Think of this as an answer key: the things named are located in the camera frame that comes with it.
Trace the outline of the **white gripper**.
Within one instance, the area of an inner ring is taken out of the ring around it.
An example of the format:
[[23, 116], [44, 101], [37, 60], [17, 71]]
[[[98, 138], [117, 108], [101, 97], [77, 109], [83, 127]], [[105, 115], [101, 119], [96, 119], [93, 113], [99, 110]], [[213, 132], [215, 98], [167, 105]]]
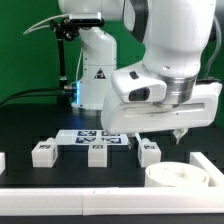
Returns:
[[221, 89], [218, 82], [196, 85], [187, 102], [169, 110], [147, 102], [124, 103], [111, 89], [104, 100], [101, 124], [108, 134], [128, 134], [130, 150], [138, 148], [138, 133], [143, 132], [174, 130], [178, 144], [188, 132], [184, 128], [208, 126], [214, 121]]

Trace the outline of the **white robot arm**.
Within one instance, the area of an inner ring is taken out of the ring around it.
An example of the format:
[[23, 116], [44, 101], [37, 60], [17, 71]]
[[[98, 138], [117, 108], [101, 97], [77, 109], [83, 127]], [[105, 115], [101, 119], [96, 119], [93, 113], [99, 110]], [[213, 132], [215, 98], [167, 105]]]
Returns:
[[145, 46], [141, 61], [112, 73], [101, 124], [109, 134], [171, 130], [177, 139], [210, 125], [222, 84], [197, 75], [221, 0], [59, 0], [72, 18], [120, 20]]

